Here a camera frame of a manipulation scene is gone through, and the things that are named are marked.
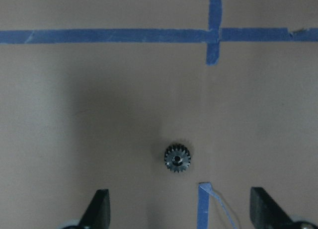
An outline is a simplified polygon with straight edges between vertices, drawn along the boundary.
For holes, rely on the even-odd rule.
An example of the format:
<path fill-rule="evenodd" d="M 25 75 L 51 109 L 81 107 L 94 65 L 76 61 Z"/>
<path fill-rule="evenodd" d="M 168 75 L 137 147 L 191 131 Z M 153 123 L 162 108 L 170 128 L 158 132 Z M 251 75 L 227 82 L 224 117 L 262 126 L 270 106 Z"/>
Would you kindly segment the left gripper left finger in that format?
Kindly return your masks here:
<path fill-rule="evenodd" d="M 84 215 L 79 221 L 80 229 L 108 229 L 110 226 L 110 195 L 108 189 L 96 191 Z"/>

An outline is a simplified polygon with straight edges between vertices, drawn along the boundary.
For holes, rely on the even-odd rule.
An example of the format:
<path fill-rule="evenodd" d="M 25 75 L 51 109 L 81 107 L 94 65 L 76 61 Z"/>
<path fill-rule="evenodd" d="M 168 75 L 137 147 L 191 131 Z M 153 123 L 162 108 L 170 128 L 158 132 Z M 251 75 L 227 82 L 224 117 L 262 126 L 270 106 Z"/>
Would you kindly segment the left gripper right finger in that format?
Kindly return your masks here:
<path fill-rule="evenodd" d="M 250 189 L 249 216 L 255 229 L 291 229 L 294 224 L 262 187 Z"/>

